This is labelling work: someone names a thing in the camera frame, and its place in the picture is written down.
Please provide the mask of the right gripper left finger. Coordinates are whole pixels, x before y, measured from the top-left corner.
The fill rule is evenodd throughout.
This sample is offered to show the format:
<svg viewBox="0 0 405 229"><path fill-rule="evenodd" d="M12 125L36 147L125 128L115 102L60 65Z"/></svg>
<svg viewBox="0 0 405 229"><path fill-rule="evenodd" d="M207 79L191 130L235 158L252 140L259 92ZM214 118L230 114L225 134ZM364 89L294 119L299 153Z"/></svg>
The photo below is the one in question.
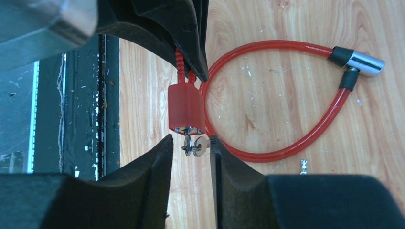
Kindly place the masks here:
<svg viewBox="0 0 405 229"><path fill-rule="evenodd" d="M2 174L3 229L163 229L167 217L173 137L103 176Z"/></svg>

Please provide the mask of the silver key with ring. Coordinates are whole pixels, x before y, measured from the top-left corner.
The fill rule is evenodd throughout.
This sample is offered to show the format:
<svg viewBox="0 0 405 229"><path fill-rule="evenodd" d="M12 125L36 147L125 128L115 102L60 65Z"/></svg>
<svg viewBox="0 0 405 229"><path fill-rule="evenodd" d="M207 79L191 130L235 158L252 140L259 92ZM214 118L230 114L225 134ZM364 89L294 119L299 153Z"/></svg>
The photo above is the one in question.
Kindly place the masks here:
<svg viewBox="0 0 405 229"><path fill-rule="evenodd" d="M308 161L306 159L302 159L300 175L306 175L308 173L307 167L308 167Z"/></svg>

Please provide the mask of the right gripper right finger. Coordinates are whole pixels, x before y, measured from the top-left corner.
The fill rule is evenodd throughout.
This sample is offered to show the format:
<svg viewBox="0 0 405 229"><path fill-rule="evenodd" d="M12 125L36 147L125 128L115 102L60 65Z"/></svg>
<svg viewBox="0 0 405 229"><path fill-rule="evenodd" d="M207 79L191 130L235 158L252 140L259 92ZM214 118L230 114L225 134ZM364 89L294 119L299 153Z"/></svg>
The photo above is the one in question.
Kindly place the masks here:
<svg viewBox="0 0 405 229"><path fill-rule="evenodd" d="M366 175L264 175L211 136L219 229L402 229L390 191Z"/></svg>

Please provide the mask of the small padlock keys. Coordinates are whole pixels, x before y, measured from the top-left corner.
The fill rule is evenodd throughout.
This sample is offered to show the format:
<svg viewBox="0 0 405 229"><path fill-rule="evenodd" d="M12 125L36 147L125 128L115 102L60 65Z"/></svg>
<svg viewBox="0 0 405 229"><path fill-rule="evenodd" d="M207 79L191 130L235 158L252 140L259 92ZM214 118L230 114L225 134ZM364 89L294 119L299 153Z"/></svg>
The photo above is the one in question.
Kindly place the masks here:
<svg viewBox="0 0 405 229"><path fill-rule="evenodd" d="M197 129L192 126L184 127L182 130L184 134L184 145L181 149L185 152L186 156L194 155L195 157L201 157L211 145L211 140L202 136L201 129ZM192 134L197 134L197 138L193 141Z"/></svg>

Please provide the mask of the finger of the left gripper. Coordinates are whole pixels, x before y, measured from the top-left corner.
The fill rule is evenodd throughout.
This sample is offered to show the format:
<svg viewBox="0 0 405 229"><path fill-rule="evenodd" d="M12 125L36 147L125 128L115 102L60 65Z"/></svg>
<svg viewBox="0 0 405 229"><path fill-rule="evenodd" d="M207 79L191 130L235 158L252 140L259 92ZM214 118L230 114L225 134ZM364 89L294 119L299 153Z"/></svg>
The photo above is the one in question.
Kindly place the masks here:
<svg viewBox="0 0 405 229"><path fill-rule="evenodd" d="M206 34L207 0L99 0L97 34L115 36L176 65L175 51L186 71L209 79Z"/></svg>

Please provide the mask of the red cable lock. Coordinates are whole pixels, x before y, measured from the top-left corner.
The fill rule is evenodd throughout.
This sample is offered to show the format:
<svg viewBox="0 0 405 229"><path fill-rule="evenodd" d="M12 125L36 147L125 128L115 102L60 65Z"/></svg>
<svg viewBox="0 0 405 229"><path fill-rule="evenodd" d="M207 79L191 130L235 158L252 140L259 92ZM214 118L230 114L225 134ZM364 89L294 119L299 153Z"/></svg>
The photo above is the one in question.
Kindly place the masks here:
<svg viewBox="0 0 405 229"><path fill-rule="evenodd" d="M228 51L199 90L205 131L245 162L297 155L332 124L359 79L384 61L350 48L267 40Z"/></svg>

